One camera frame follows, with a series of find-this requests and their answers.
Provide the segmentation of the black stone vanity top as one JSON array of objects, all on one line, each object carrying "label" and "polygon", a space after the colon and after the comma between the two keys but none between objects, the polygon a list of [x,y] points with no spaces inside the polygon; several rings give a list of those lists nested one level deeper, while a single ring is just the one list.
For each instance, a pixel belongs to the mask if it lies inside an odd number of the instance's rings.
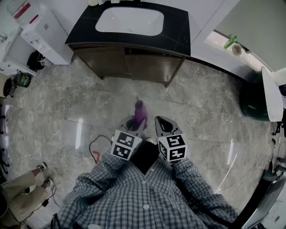
[{"label": "black stone vanity top", "polygon": [[[164,15],[163,30],[156,36],[96,31],[96,23],[101,14],[112,7],[157,10]],[[107,2],[94,7],[88,6],[74,25],[65,43],[70,46],[116,44],[146,47],[176,55],[190,56],[189,14],[181,9],[148,2],[140,2],[135,5],[133,1],[121,1],[119,4]]]}]

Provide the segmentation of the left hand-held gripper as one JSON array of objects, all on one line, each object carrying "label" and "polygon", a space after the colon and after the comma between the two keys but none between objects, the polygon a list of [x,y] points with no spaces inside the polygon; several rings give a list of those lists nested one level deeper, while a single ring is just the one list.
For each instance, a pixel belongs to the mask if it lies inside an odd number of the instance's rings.
[{"label": "left hand-held gripper", "polygon": [[133,127],[134,119],[134,115],[123,118],[115,131],[112,141],[111,155],[126,161],[130,160],[143,141],[141,136],[145,129],[146,120],[143,119],[138,124],[138,129],[133,131],[128,128]]}]

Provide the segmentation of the dark green bin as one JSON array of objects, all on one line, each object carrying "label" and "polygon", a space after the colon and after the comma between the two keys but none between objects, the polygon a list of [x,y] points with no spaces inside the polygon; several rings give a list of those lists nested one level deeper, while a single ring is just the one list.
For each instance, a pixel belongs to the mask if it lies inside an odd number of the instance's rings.
[{"label": "dark green bin", "polygon": [[262,72],[253,72],[240,89],[240,109],[245,117],[269,121]]}]

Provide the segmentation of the purple cloth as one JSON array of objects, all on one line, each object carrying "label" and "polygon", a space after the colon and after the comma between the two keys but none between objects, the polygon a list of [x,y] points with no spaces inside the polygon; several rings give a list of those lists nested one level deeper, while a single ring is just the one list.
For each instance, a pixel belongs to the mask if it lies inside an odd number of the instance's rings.
[{"label": "purple cloth", "polygon": [[138,130],[142,122],[145,121],[145,125],[143,128],[143,130],[145,130],[147,128],[147,119],[148,119],[147,109],[143,101],[138,100],[135,103],[135,117],[134,117],[134,124],[133,124],[134,129]]}]

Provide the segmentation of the brown wooden vanity cabinet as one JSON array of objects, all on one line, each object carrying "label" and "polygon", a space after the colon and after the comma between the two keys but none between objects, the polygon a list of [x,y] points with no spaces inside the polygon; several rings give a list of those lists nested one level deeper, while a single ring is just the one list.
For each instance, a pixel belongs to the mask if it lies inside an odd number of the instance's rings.
[{"label": "brown wooden vanity cabinet", "polygon": [[73,44],[69,47],[100,78],[150,81],[169,87],[186,57],[127,45]]}]

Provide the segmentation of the person's plaid shirt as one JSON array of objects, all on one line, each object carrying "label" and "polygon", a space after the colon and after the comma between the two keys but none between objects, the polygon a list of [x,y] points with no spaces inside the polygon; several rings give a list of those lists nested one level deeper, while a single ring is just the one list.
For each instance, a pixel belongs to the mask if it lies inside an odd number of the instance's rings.
[{"label": "person's plaid shirt", "polygon": [[171,163],[158,157],[145,175],[129,161],[101,195],[72,190],[54,229],[225,229],[237,218],[226,203],[202,204],[188,194]]}]

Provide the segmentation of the white marble ledge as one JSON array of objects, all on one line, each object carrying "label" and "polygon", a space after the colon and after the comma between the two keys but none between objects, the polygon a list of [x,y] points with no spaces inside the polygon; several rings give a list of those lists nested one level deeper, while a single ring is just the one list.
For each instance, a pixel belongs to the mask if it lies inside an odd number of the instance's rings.
[{"label": "white marble ledge", "polygon": [[241,49],[240,55],[233,53],[232,47],[223,46],[228,38],[212,31],[204,41],[191,44],[191,56],[222,68],[238,77],[247,80],[252,72],[260,72],[265,67],[270,75],[274,72],[254,53]]}]

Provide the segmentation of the black bag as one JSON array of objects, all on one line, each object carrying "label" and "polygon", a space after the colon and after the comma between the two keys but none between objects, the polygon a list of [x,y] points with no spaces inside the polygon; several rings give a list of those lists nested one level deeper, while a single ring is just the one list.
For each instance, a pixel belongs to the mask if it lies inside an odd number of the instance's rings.
[{"label": "black bag", "polygon": [[49,61],[46,57],[44,57],[37,50],[29,56],[27,66],[29,69],[37,72],[38,70],[42,70],[45,66],[51,66],[52,62]]}]

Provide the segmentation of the green plastic bottle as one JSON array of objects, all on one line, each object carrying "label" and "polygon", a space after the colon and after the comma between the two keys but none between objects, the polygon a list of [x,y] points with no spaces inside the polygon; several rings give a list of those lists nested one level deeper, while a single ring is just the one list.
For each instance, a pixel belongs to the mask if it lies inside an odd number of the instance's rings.
[{"label": "green plastic bottle", "polygon": [[224,44],[224,49],[228,49],[231,45],[233,45],[237,40],[237,36],[235,35],[232,38],[229,38],[229,40]]}]

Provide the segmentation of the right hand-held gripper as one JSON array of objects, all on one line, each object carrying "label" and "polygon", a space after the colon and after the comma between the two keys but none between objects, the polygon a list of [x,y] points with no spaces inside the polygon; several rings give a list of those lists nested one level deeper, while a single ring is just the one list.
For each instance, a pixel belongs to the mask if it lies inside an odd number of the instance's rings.
[{"label": "right hand-held gripper", "polygon": [[178,161],[186,158],[187,141],[178,124],[164,116],[155,117],[155,128],[159,153],[166,161]]}]

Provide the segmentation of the white appliance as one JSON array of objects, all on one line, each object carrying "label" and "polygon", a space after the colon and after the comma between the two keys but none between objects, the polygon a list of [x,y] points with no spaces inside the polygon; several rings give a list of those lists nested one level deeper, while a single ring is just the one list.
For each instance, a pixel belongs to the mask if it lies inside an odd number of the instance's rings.
[{"label": "white appliance", "polygon": [[21,37],[53,64],[72,61],[74,52],[65,44],[68,35],[49,9],[27,25]]}]

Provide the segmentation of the black mesh waste bin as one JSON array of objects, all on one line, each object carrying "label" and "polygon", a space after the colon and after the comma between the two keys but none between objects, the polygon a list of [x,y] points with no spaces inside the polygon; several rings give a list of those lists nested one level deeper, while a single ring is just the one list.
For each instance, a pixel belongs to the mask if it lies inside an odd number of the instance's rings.
[{"label": "black mesh waste bin", "polygon": [[28,88],[32,80],[32,75],[29,73],[18,71],[14,77],[14,85]]}]

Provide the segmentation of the white sink basin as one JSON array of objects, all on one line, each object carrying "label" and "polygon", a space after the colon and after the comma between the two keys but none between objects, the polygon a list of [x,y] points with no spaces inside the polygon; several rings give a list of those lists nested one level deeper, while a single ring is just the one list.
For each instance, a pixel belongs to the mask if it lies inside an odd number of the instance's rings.
[{"label": "white sink basin", "polygon": [[111,7],[100,16],[95,29],[104,33],[156,36],[163,31],[163,13],[146,8]]}]

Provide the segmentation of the round brown scrubber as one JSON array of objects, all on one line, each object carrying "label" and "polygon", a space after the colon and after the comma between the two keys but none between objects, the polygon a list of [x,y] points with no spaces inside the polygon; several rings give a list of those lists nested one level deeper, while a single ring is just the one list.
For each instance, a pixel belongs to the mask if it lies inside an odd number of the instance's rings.
[{"label": "round brown scrubber", "polygon": [[231,49],[234,55],[236,56],[242,55],[242,47],[240,44],[237,44],[237,43],[233,44]]}]

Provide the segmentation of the person's black trousers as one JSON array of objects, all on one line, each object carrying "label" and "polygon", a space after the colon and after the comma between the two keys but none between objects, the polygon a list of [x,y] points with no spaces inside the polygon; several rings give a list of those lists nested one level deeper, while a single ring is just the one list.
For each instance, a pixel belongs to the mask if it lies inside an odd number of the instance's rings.
[{"label": "person's black trousers", "polygon": [[130,161],[145,175],[150,167],[157,160],[159,155],[158,144],[150,141],[143,141],[137,151],[130,158]]}]

